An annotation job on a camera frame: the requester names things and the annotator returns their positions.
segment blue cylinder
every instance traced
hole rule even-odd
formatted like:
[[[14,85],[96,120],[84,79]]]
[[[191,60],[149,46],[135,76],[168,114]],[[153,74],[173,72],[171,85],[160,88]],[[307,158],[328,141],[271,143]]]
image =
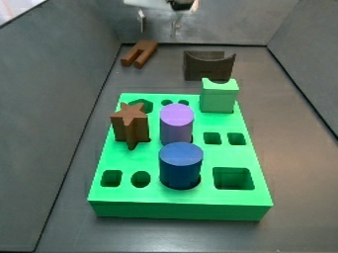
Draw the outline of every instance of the blue cylinder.
[[[199,183],[203,150],[187,142],[173,142],[160,150],[160,180],[176,190],[187,190]]]

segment light green cube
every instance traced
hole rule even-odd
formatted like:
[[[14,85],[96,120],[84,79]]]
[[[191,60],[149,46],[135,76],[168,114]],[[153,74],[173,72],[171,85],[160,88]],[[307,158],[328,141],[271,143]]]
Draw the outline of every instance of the light green cube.
[[[199,109],[203,113],[232,114],[239,87],[235,79],[227,83],[213,83],[201,79],[203,87],[199,96]]]

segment brown star block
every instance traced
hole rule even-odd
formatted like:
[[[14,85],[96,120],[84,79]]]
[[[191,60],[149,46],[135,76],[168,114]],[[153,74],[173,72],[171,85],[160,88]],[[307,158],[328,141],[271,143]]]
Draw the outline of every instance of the brown star block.
[[[121,110],[111,115],[111,125],[116,141],[125,141],[128,149],[132,150],[139,142],[151,141],[145,106],[144,103],[133,106],[121,103],[120,108]]]
[[[127,54],[121,57],[121,65],[128,67],[132,63],[136,68],[143,68],[143,65],[151,58],[153,52],[157,49],[157,42],[155,41],[139,41],[129,49]]]

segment purple cylinder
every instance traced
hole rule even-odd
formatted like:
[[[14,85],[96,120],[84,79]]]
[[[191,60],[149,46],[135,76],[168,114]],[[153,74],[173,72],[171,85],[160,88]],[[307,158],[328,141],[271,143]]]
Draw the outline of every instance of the purple cylinder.
[[[160,137],[163,145],[191,142],[193,111],[183,104],[169,104],[160,112]]]

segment cylinder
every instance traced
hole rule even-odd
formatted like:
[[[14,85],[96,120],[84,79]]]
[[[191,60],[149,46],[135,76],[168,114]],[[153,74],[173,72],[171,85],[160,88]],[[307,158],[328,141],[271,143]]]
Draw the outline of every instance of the cylinder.
[[[169,104],[160,112],[160,137],[163,145],[191,142],[193,111],[184,104]]]
[[[187,142],[175,142],[160,150],[160,180],[176,190],[187,190],[199,183],[203,151]]]

